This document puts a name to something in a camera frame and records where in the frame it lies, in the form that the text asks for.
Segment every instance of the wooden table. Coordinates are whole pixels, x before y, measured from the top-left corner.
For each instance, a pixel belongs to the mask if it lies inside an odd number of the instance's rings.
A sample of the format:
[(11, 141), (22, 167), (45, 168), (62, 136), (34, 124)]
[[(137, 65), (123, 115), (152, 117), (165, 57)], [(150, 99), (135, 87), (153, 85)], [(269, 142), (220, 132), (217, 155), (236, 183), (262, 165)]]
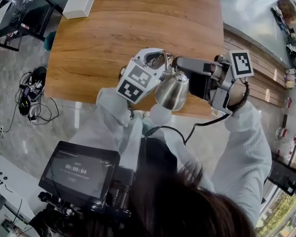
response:
[[(45, 95), (95, 103), (115, 87), (120, 69), (142, 48), (212, 61), (223, 54), (220, 0), (95, 0), (89, 17), (62, 18), (50, 54)], [(151, 94), (136, 108), (149, 110)], [(207, 102), (189, 96), (176, 114), (209, 116)]]

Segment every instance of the black table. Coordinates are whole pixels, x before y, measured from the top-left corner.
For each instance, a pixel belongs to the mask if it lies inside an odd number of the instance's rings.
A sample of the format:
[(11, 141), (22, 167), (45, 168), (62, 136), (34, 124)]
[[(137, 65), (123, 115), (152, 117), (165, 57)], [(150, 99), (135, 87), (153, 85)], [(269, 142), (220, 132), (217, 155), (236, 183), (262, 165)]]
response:
[[(22, 22), (24, 21), (26, 15), (30, 11), (40, 8), (40, 6), (44, 4), (47, 5), (49, 9), (45, 15), (42, 15), (43, 22), (40, 29), (38, 31), (34, 31), (31, 29), (31, 27), (24, 27), (24, 24), (22, 24)], [(62, 8), (51, 0), (12, 0), (12, 3), (8, 7), (0, 23), (0, 37), (14, 31), (18, 31), (21, 36), (30, 35), (36, 39), (44, 41), (45, 38), (43, 37), (43, 34), (48, 24), (49, 18), (53, 13), (53, 10), (57, 10), (61, 14), (63, 12)], [(1, 43), (0, 47), (4, 47), (13, 51), (19, 50), (18, 48)]]

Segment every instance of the person's right arm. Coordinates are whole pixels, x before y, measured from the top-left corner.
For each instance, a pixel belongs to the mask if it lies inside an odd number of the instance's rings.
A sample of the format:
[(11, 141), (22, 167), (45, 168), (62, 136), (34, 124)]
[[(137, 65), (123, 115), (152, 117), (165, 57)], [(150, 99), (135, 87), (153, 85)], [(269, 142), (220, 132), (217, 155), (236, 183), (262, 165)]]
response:
[(255, 226), (263, 183), (272, 164), (270, 147), (260, 114), (250, 102), (230, 116), (225, 126), (230, 131), (229, 141), (211, 180), (216, 192), (241, 206)]

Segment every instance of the person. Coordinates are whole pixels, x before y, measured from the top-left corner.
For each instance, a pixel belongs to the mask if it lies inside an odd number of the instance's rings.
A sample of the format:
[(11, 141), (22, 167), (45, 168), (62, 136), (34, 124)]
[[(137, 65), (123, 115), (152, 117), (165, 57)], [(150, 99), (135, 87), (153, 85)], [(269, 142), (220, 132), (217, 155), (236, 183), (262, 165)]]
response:
[[(97, 103), (104, 97), (102, 103), (111, 105), (109, 93), (114, 95), (114, 90), (100, 92)], [(229, 105), (242, 98), (241, 92), (232, 90)], [(101, 108), (97, 107), (97, 111), (108, 117), (107, 109)], [(107, 134), (117, 133), (116, 127), (123, 122), (104, 123), (109, 126), (105, 132), (109, 137)], [(147, 139), (146, 154), (139, 154), (139, 167), (129, 195), (131, 219), (123, 229), (110, 232), (105, 220), (90, 218), (86, 221), (88, 236), (256, 236), (263, 183), (271, 168), (270, 147), (260, 114), (249, 101), (225, 121), (225, 126), (230, 131), (229, 141), (211, 179), (194, 162), (177, 169), (179, 158), (164, 141)], [(103, 127), (98, 131), (104, 133)], [(76, 136), (73, 143), (90, 146), (91, 141), (97, 140), (98, 131), (93, 127)], [(106, 140), (99, 136), (101, 143)]]

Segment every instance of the dark hair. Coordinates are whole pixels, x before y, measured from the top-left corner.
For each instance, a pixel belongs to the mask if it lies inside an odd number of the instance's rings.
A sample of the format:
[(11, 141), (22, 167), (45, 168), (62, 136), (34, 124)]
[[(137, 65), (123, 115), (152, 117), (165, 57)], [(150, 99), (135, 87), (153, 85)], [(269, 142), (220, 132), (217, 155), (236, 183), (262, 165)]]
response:
[[(200, 189), (202, 170), (186, 166), (178, 173), (143, 168), (129, 197), (131, 220), (114, 236), (255, 237), (242, 209), (229, 198)], [(97, 223), (89, 236), (110, 236)]]

